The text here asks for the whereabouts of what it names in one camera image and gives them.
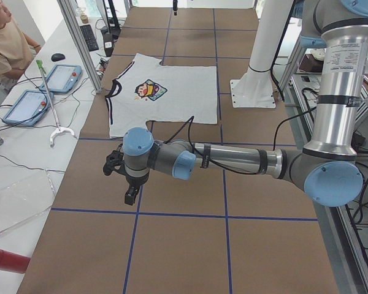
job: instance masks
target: red cylinder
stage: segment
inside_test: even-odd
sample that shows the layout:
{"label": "red cylinder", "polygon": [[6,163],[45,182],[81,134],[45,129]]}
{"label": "red cylinder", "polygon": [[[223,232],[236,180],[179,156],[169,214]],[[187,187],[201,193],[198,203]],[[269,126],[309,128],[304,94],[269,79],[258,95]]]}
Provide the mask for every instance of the red cylinder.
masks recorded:
{"label": "red cylinder", "polygon": [[0,270],[24,274],[29,265],[30,257],[0,249]]}

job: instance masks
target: warning sticker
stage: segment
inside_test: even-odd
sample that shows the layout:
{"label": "warning sticker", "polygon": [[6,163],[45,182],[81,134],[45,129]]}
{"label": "warning sticker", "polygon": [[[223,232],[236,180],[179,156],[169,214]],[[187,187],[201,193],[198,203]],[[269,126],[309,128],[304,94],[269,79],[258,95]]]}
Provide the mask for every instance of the warning sticker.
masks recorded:
{"label": "warning sticker", "polygon": [[329,47],[323,64],[323,73],[357,72],[361,47],[361,43],[348,43]]}

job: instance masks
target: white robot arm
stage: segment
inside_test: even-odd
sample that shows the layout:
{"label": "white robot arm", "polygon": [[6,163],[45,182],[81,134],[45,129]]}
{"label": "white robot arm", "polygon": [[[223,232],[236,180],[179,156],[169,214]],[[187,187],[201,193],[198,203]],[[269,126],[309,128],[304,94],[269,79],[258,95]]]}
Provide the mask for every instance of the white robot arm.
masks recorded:
{"label": "white robot arm", "polygon": [[350,142],[368,54],[368,0],[305,0],[302,42],[318,45],[322,40],[327,50],[316,119],[312,139],[302,151],[265,151],[181,140],[164,143],[154,140],[148,130],[135,128],[125,135],[122,151],[107,156],[104,173],[125,175],[129,183],[125,202],[130,205],[147,182],[150,169],[189,179],[195,165],[269,174],[295,184],[325,206],[353,200],[362,189],[356,152]]}

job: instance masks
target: keyboard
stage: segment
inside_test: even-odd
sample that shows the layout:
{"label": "keyboard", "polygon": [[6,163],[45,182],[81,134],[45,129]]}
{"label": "keyboard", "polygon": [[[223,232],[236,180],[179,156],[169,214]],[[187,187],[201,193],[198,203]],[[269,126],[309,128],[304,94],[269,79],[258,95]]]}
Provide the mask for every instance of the keyboard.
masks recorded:
{"label": "keyboard", "polygon": [[98,50],[97,40],[94,36],[93,29],[90,24],[85,24],[84,26],[80,26],[80,31],[83,34],[83,38],[86,41],[88,51]]}

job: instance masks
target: computer mouse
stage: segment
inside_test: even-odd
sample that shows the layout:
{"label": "computer mouse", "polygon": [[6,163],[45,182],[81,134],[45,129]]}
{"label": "computer mouse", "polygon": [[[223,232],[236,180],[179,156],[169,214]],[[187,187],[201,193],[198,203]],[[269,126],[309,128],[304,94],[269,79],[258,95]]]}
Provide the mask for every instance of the computer mouse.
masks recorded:
{"label": "computer mouse", "polygon": [[65,55],[62,53],[55,53],[52,55],[52,57],[50,58],[53,62],[59,61],[59,60],[63,60],[65,59]]}

